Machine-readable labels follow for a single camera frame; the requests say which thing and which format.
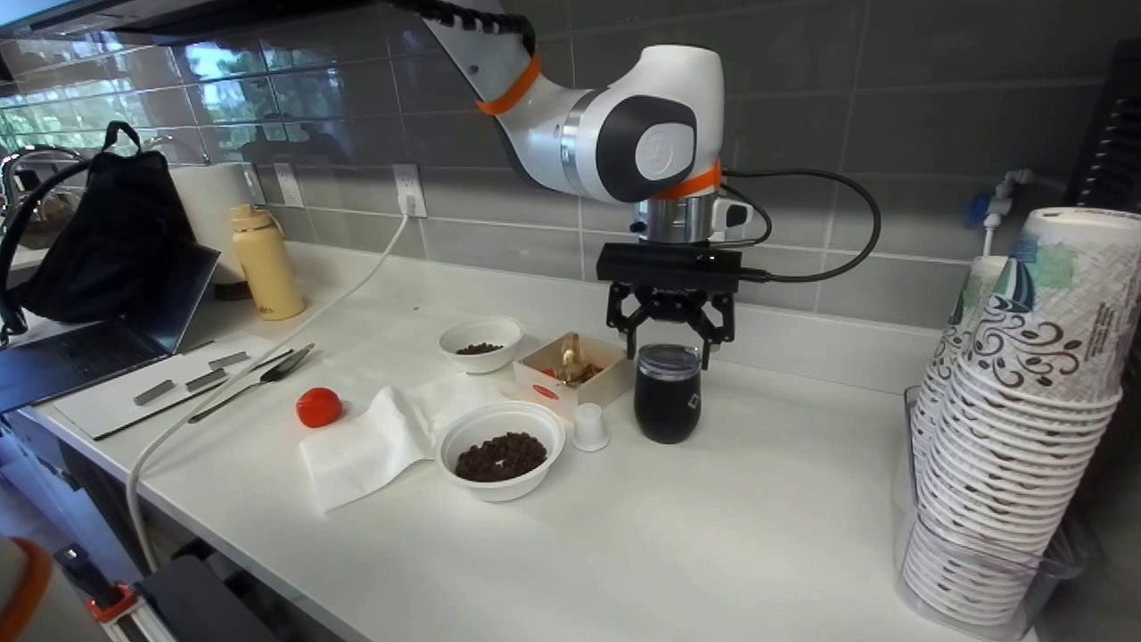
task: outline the bowl of brown food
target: bowl of brown food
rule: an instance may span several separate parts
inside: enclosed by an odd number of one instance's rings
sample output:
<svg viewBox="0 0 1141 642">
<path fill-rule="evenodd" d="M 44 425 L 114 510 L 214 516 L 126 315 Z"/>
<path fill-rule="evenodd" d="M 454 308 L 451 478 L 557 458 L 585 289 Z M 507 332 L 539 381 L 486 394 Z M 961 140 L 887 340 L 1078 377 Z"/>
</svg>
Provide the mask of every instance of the bowl of brown food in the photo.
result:
<svg viewBox="0 0 1141 642">
<path fill-rule="evenodd" d="M 459 417 L 438 441 L 451 482 L 490 502 L 534 493 L 568 447 L 571 425 L 539 402 L 497 402 Z"/>
<path fill-rule="evenodd" d="M 465 373 L 502 373 L 526 332 L 514 319 L 475 319 L 438 334 L 438 351 Z"/>
</svg>

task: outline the cardboard box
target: cardboard box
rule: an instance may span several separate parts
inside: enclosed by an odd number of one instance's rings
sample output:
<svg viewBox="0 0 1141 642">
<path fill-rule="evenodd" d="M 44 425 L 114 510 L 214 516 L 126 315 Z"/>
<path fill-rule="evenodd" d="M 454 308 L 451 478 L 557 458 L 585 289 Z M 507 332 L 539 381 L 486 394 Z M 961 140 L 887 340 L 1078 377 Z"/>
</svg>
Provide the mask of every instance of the cardboard box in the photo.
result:
<svg viewBox="0 0 1141 642">
<path fill-rule="evenodd" d="M 568 332 L 514 364 L 526 394 L 557 414 L 576 414 L 578 402 L 606 406 L 631 389 L 631 362 L 625 351 Z"/>
</svg>

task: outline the gray tile backsplash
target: gray tile backsplash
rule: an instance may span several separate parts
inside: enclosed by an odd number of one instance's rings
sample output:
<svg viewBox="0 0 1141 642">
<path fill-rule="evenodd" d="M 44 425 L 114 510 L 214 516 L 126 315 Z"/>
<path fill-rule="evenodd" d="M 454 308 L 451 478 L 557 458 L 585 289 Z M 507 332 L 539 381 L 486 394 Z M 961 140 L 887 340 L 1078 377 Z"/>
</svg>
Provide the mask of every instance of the gray tile backsplash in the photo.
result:
<svg viewBox="0 0 1141 642">
<path fill-rule="evenodd" d="M 742 302 L 942 325 L 981 231 L 969 199 L 1003 173 L 1065 182 L 1109 54 L 1139 0 L 502 0 L 539 24 L 545 75 L 606 85 L 647 44 L 713 46 L 729 67 L 725 166 L 830 168 L 867 182 L 885 241 L 824 285 L 742 285 Z M 391 166 L 417 166 L 428 223 L 406 257 L 589 279 L 636 208 L 530 185 L 431 31 L 389 3 L 196 44 L 3 38 L 18 92 L 0 147 L 98 147 L 111 118 L 168 131 L 168 157 L 250 162 L 286 231 L 378 250 L 396 229 Z M 289 166 L 303 208 L 286 208 Z M 851 257 L 867 211 L 824 182 L 735 179 L 774 214 L 746 266 L 817 270 Z"/>
</svg>

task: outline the metal utensil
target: metal utensil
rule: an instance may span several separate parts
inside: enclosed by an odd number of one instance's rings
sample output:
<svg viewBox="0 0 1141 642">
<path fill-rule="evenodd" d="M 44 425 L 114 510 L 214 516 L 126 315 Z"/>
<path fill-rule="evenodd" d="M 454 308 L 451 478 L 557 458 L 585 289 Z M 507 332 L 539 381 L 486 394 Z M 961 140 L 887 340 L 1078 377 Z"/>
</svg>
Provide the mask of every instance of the metal utensil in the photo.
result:
<svg viewBox="0 0 1141 642">
<path fill-rule="evenodd" d="M 252 377 L 250 384 L 236 389 L 232 396 L 225 396 L 223 402 L 214 406 L 204 406 L 196 414 L 188 414 L 188 425 L 209 417 L 214 411 L 230 406 L 232 399 L 245 396 L 250 389 L 258 384 L 267 384 L 267 381 L 283 381 L 289 377 L 307 356 L 312 356 L 314 344 L 303 348 L 303 351 L 289 351 L 275 367 L 267 367 L 262 377 Z"/>
</svg>

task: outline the condiment bottle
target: condiment bottle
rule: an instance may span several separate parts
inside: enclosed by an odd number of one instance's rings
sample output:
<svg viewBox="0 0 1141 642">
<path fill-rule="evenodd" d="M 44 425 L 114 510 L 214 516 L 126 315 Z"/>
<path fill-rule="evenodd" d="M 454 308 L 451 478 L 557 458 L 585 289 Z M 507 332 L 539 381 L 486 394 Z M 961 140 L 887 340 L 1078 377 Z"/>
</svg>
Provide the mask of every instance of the condiment bottle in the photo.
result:
<svg viewBox="0 0 1141 642">
<path fill-rule="evenodd" d="M 291 319 L 307 308 L 286 257 L 277 218 L 252 203 L 232 208 L 232 244 L 262 319 Z"/>
</svg>

